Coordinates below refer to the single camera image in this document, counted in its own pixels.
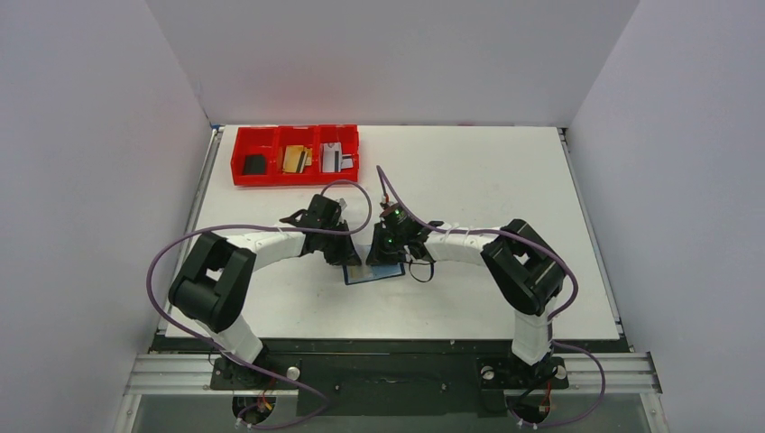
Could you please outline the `navy blue card holder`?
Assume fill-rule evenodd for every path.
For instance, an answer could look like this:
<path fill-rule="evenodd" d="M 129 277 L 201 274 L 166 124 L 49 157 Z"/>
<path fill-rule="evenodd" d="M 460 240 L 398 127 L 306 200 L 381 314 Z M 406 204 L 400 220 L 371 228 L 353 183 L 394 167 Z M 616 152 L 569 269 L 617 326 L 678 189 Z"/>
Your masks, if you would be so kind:
<path fill-rule="evenodd" d="M 344 281 L 346 285 L 349 285 L 346 283 L 347 282 L 346 267 L 347 266 L 343 267 Z M 402 263 L 396 264 L 396 265 L 383 264 L 383 265 L 375 265 L 370 267 L 373 267 L 375 269 L 375 274 L 377 278 L 374 281 L 396 278 L 396 277 L 403 276 L 405 274 L 404 266 Z"/>

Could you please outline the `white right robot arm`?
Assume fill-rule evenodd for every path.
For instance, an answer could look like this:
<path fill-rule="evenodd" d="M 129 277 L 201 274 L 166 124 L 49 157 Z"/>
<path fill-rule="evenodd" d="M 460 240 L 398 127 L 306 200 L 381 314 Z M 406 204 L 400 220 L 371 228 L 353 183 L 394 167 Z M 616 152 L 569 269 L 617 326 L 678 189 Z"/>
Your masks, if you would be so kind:
<path fill-rule="evenodd" d="M 552 349 L 552 303 L 566 276 L 553 254 L 522 219 L 500 228 L 472 230 L 442 221 L 422 224 L 401 204 L 383 203 L 366 263 L 413 260 L 484 267 L 514 309 L 510 376 L 521 385 L 531 385 L 545 372 L 543 359 Z"/>

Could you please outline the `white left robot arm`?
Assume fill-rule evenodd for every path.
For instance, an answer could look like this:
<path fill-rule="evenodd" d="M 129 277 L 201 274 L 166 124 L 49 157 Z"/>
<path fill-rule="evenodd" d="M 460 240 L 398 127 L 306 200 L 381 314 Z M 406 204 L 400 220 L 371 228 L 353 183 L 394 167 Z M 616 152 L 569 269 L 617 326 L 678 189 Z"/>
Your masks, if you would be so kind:
<path fill-rule="evenodd" d="M 181 265 L 169 289 L 170 304 L 195 320 L 224 353 L 238 358 L 233 373 L 245 387 L 257 388 L 269 375 L 265 345 L 242 316 L 253 273 L 314 252 L 323 253 L 332 266 L 360 265 L 344 208 L 343 200 L 317 194 L 273 232 L 230 238 L 202 234 Z"/>

